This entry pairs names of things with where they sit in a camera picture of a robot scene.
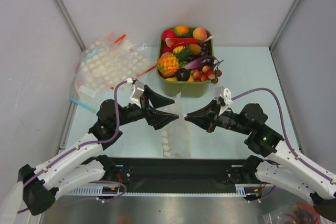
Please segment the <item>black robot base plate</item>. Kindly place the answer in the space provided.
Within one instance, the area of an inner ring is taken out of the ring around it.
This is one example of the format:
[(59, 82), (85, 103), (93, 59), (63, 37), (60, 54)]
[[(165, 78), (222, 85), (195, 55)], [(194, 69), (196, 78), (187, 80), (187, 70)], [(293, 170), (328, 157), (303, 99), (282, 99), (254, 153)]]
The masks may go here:
[(228, 185), (261, 184), (249, 169), (250, 159), (112, 158), (106, 155), (97, 159), (107, 170), (104, 179), (116, 178), (126, 187), (196, 187), (201, 184), (223, 188)]

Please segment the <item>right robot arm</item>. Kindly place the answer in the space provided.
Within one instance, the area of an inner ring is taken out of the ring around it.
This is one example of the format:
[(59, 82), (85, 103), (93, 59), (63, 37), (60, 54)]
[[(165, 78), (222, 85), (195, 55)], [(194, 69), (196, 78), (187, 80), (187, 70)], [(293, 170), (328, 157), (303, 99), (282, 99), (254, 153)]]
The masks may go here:
[(257, 103), (249, 103), (240, 113), (228, 111), (223, 99), (188, 113), (185, 120), (211, 133), (217, 127), (247, 136), (244, 143), (255, 153), (242, 169), (243, 179), (280, 187), (312, 204), (322, 217), (335, 221), (335, 174), (297, 152), (284, 135), (270, 128), (268, 117)]

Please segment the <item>clear dotted zip bag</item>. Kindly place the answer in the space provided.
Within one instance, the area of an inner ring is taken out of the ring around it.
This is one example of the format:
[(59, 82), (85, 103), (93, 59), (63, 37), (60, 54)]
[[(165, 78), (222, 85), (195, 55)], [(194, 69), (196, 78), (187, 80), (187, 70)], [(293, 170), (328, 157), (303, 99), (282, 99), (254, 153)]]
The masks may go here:
[(177, 120), (162, 129), (162, 150), (164, 158), (191, 158), (190, 128), (184, 120), (181, 93), (173, 97), (174, 104), (164, 107), (164, 112), (177, 114)]

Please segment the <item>toy pineapple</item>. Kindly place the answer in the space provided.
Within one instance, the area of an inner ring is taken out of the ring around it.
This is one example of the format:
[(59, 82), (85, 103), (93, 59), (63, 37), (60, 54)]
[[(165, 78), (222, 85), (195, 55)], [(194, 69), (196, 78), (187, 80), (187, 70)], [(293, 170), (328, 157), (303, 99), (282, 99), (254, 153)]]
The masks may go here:
[(172, 77), (192, 58), (193, 53), (189, 50), (189, 46), (179, 46), (172, 52), (164, 53), (157, 61), (156, 68), (163, 77)]

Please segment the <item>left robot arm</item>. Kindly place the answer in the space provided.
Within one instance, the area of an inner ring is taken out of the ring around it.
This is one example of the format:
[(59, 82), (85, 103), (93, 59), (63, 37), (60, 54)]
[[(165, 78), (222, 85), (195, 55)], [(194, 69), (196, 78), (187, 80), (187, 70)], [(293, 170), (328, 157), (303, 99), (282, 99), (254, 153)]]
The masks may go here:
[(87, 183), (115, 178), (113, 161), (100, 153), (113, 145), (122, 135), (120, 126), (146, 120), (159, 130), (177, 120), (177, 114), (160, 111), (174, 100), (164, 97), (138, 80), (132, 84), (131, 103), (118, 104), (118, 96), (100, 105), (96, 123), (74, 145), (48, 161), (32, 167), (24, 165), (18, 171), (18, 181), (23, 183), (23, 201), (33, 216), (48, 210), (67, 192)]

